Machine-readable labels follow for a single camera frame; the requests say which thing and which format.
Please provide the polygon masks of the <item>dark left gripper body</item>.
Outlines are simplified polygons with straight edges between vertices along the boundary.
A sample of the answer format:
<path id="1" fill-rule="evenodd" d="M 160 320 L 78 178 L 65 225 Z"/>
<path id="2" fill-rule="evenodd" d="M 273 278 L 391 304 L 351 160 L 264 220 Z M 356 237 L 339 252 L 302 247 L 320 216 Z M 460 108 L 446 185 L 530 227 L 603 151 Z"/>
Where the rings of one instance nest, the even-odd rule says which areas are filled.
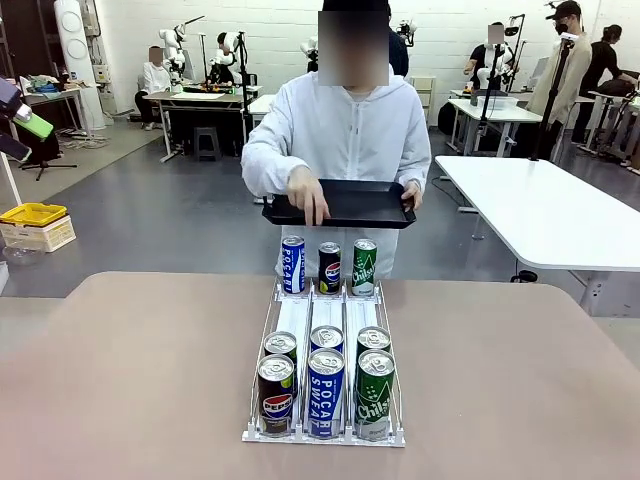
<path id="1" fill-rule="evenodd" d="M 5 78 L 0 77 L 0 116 L 13 119 L 22 106 L 20 90 Z"/>

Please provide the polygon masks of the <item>black plastic serving tray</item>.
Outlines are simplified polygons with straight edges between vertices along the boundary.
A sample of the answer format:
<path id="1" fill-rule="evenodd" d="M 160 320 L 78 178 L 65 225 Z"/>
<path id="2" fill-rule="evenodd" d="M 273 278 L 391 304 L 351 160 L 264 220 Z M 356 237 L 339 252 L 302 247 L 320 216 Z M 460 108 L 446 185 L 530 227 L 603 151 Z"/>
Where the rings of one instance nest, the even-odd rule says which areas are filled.
<path id="1" fill-rule="evenodd" d="M 416 221 L 397 182 L 320 179 L 330 218 L 323 227 L 405 229 Z"/>

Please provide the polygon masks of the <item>green Chilsung cider can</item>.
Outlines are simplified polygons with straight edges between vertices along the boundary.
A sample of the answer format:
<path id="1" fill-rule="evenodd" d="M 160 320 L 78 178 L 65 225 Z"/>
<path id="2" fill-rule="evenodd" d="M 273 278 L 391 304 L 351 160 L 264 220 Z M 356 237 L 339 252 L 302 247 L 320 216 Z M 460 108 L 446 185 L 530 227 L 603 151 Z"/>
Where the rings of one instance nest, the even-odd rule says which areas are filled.
<path id="1" fill-rule="evenodd" d="M 370 296 L 374 291 L 377 245 L 368 238 L 354 242 L 352 294 Z"/>
<path id="2" fill-rule="evenodd" d="M 390 352 L 391 339 L 389 333 L 377 326 L 367 326 L 362 328 L 357 336 L 356 358 L 367 350 L 383 350 Z"/>
<path id="3" fill-rule="evenodd" d="M 354 384 L 355 429 L 360 439 L 375 442 L 388 436 L 394 379 L 395 362 L 389 352 L 369 349 L 360 354 Z"/>

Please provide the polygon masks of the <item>black Pepsi can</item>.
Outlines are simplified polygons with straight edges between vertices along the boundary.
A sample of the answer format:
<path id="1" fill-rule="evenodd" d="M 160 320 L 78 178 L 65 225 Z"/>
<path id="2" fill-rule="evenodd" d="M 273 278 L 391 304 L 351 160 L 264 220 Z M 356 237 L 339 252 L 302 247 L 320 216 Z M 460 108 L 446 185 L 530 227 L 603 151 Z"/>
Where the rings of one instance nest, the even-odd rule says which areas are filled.
<path id="1" fill-rule="evenodd" d="M 341 247 L 335 242 L 319 245 L 319 289 L 323 294 L 336 294 L 341 285 Z"/>
<path id="2" fill-rule="evenodd" d="M 291 428 L 295 367 L 283 354 L 265 356 L 258 365 L 258 407 L 262 432 L 286 435 Z"/>
<path id="3" fill-rule="evenodd" d="M 282 354 L 287 356 L 293 363 L 293 395 L 298 395 L 298 360 L 297 360 L 297 340 L 296 337 L 286 331 L 275 331 L 270 333 L 263 342 L 265 356 Z"/>

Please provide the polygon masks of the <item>person's right forearm white sleeve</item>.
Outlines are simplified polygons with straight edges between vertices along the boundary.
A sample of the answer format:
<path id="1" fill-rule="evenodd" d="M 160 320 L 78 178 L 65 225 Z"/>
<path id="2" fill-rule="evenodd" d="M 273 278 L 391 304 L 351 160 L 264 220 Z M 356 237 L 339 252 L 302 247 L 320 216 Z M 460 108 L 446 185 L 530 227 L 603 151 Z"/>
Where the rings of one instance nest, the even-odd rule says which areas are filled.
<path id="1" fill-rule="evenodd" d="M 250 145 L 241 158 L 242 178 L 248 190 L 256 197 L 267 194 L 284 194 L 290 175 L 298 167 L 307 164 L 297 158 L 284 156 L 270 148 Z"/>

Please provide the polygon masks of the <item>person in white hoodie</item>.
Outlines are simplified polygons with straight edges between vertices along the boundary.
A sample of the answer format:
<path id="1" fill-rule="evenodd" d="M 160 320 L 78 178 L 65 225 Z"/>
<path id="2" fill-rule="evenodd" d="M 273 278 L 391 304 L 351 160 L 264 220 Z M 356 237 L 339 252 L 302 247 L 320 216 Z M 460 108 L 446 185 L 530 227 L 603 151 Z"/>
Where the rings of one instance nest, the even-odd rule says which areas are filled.
<path id="1" fill-rule="evenodd" d="M 317 71 L 281 86 L 244 148 L 297 157 L 318 180 L 395 182 L 405 150 L 431 148 L 420 98 L 389 64 L 389 1 L 323 0 L 318 41 Z M 351 266 L 354 241 L 369 238 L 379 278 L 391 275 L 399 237 L 395 229 L 322 224 L 285 226 L 282 234 L 304 238 L 309 275 L 318 272 L 320 243 L 340 244 Z"/>

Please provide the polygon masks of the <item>person in dark jacket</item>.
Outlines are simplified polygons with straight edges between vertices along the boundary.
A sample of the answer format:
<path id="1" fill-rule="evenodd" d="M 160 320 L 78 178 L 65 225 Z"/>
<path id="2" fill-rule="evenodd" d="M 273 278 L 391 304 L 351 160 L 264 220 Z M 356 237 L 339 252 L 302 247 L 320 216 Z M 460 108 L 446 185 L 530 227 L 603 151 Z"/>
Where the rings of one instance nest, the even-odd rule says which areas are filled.
<path id="1" fill-rule="evenodd" d="M 405 39 L 389 28 L 389 64 L 395 75 L 405 77 L 409 71 L 409 56 Z"/>

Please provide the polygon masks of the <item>person in beige jacket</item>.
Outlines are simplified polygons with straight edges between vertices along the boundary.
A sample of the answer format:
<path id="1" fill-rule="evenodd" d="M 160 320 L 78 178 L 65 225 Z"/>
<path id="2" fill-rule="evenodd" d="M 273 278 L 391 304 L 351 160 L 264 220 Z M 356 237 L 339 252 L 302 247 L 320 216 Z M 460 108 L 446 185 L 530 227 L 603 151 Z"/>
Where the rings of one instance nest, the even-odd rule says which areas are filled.
<path id="1" fill-rule="evenodd" d="M 548 17 L 559 35 L 527 109 L 540 115 L 530 159 L 549 160 L 579 95 L 582 79 L 591 63 L 592 49 L 576 0 L 563 0 Z"/>

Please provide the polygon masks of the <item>person in black clothes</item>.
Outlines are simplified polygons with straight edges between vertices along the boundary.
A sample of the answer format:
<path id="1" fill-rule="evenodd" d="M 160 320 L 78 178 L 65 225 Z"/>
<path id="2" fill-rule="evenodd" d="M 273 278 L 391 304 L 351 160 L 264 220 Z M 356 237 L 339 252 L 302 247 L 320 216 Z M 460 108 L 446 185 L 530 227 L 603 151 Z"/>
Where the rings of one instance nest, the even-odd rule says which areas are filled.
<path id="1" fill-rule="evenodd" d="M 613 80 L 621 80 L 627 86 L 638 87 L 638 80 L 618 67 L 617 54 L 613 46 L 620 40 L 621 35 L 622 27 L 612 24 L 603 29 L 600 41 L 591 44 L 591 64 L 583 77 L 580 96 L 594 99 L 595 96 L 591 95 L 591 92 L 595 92 L 598 89 L 599 82 L 606 70 L 612 75 Z M 593 108 L 594 105 L 592 103 L 582 103 L 580 105 L 571 137 L 573 144 L 578 145 L 584 142 L 585 130 L 590 121 Z"/>

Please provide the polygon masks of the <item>person's right hand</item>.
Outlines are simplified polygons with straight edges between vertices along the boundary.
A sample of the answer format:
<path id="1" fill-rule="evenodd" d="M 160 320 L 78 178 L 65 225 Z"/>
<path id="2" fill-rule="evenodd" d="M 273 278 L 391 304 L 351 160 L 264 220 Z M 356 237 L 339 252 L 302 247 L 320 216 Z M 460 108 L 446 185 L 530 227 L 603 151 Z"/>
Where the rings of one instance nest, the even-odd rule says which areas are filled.
<path id="1" fill-rule="evenodd" d="M 308 167 L 297 166 L 291 171 L 286 193 L 289 203 L 304 213 L 307 226 L 320 226 L 330 218 L 322 186 Z"/>

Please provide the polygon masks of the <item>low black tripod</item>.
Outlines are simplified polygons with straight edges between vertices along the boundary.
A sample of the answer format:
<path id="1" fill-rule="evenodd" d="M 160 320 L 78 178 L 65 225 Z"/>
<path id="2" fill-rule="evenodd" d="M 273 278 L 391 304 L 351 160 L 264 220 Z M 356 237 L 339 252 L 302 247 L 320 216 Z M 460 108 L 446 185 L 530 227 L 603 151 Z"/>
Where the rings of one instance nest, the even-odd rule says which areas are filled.
<path id="1" fill-rule="evenodd" d="M 48 155 L 37 155 L 35 152 L 31 152 L 27 160 L 20 163 L 19 169 L 21 171 L 34 171 L 36 173 L 35 181 L 39 182 L 47 170 L 51 169 L 76 169 L 77 164 L 60 164 L 59 160 L 64 157 L 64 154 L 59 151 L 56 155 L 50 158 Z"/>

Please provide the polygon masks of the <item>cream crate with yellow lid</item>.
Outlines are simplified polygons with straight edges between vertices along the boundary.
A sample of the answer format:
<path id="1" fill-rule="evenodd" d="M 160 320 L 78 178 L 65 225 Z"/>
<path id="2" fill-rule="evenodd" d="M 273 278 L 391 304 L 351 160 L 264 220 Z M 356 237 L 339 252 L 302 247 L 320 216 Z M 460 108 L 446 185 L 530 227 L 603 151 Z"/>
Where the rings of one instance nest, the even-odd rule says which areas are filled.
<path id="1" fill-rule="evenodd" d="M 52 253 L 76 239 L 65 206 L 24 203 L 0 215 L 0 235 L 5 245 Z"/>

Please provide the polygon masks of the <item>white can dispenser rack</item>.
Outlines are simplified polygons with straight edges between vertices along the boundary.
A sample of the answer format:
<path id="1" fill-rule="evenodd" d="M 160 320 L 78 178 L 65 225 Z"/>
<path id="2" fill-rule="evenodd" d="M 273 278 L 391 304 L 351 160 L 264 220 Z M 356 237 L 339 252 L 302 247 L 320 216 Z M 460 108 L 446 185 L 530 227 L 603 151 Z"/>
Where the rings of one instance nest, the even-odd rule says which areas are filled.
<path id="1" fill-rule="evenodd" d="M 313 329 L 322 325 L 331 325 L 339 328 L 344 337 L 343 353 L 341 353 L 344 357 L 345 367 L 340 433 L 337 437 L 327 440 L 313 438 L 308 433 L 308 361 L 312 353 L 310 352 L 310 334 Z M 384 440 L 375 442 L 360 439 L 355 429 L 354 384 L 358 361 L 358 358 L 356 358 L 356 339 L 359 331 L 367 326 L 377 326 L 389 333 L 391 339 L 389 353 L 395 362 L 389 432 Z M 290 332 L 296 337 L 298 395 L 294 396 L 289 432 L 286 435 L 272 437 L 265 435 L 260 425 L 258 365 L 265 357 L 263 350 L 264 339 L 275 331 Z M 335 295 L 323 295 L 317 290 L 314 283 L 310 283 L 304 292 L 289 294 L 285 292 L 281 282 L 275 282 L 255 367 L 248 425 L 243 432 L 242 439 L 245 442 L 404 447 L 400 380 L 387 319 L 386 305 L 380 285 L 375 286 L 373 294 L 370 296 L 354 296 L 347 284 L 343 284 L 340 291 Z"/>

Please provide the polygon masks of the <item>white background desk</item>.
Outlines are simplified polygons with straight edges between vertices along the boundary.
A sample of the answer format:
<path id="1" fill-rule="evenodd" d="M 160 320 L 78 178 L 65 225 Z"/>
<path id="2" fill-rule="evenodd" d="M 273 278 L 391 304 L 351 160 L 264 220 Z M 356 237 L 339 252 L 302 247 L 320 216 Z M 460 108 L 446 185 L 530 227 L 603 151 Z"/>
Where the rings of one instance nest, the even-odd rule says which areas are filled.
<path id="1" fill-rule="evenodd" d="M 473 156 L 480 152 L 480 134 L 483 128 L 493 129 L 500 134 L 495 153 L 496 157 L 505 157 L 515 144 L 512 138 L 517 126 L 521 124 L 537 125 L 542 117 L 508 102 L 504 107 L 473 106 L 469 99 L 449 98 L 448 104 L 454 108 L 452 133 L 446 145 L 462 156 Z"/>

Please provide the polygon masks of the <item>large white table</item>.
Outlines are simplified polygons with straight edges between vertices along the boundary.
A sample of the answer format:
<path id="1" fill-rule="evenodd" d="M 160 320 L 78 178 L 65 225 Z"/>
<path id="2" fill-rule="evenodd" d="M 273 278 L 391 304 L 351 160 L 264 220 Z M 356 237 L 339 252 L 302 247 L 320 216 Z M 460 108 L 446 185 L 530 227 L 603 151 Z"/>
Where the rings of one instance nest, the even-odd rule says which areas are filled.
<path id="1" fill-rule="evenodd" d="M 612 274 L 640 274 L 640 212 L 553 163 L 473 156 L 435 162 L 521 263 L 578 280 L 588 314 Z"/>

